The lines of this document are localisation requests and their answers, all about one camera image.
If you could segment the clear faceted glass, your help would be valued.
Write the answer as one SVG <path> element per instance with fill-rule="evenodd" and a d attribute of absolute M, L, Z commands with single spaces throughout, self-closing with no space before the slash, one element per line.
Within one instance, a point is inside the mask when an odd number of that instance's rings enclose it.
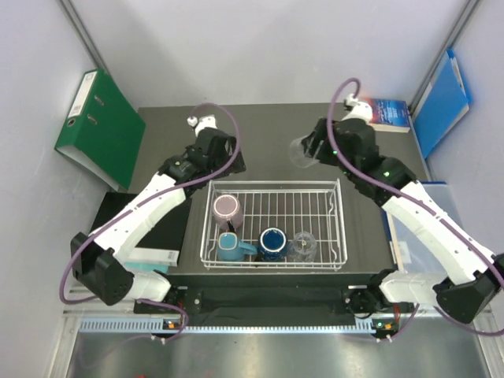
<path fill-rule="evenodd" d="M 314 142 L 313 137 L 305 135 L 294 139 L 288 149 L 291 162 L 301 169 L 307 169 L 318 163 L 316 159 L 320 142 Z"/>
<path fill-rule="evenodd" d="M 298 232 L 288 247 L 288 256 L 293 262 L 312 263 L 317 252 L 315 236 L 309 232 Z"/>

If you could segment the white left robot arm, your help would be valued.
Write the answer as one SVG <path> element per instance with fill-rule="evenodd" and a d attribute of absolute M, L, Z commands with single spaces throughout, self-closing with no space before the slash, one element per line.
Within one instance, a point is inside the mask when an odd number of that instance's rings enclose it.
<path fill-rule="evenodd" d="M 239 137 L 203 128 L 184 153 L 168 158 L 147 186 L 113 219 L 71 243 L 74 277 L 108 306 L 124 299 L 150 300 L 161 312 L 178 305 L 178 293 L 159 272 L 124 267 L 141 239 L 173 209 L 213 178 L 245 171 Z"/>

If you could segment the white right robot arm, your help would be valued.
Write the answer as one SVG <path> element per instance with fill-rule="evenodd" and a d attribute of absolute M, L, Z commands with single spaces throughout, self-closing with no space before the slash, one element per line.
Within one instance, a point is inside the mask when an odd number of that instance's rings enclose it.
<path fill-rule="evenodd" d="M 310 164 L 339 168 L 361 195 L 405 225 L 444 269 L 444 276 L 390 269 L 376 274 L 367 293 L 374 310 L 411 302 L 434 306 L 449 320 L 470 324 L 502 290 L 503 256 L 471 238 L 404 163 L 380 154 L 366 121 L 321 118 L 295 146 Z"/>

